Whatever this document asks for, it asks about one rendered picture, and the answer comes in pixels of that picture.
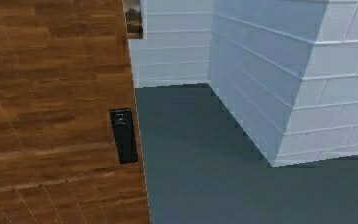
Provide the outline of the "brown wooden room door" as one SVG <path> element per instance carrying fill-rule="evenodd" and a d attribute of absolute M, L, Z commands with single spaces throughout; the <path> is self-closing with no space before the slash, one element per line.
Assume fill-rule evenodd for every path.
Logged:
<path fill-rule="evenodd" d="M 122 0 L 0 0 L 0 224 L 151 224 Z"/>

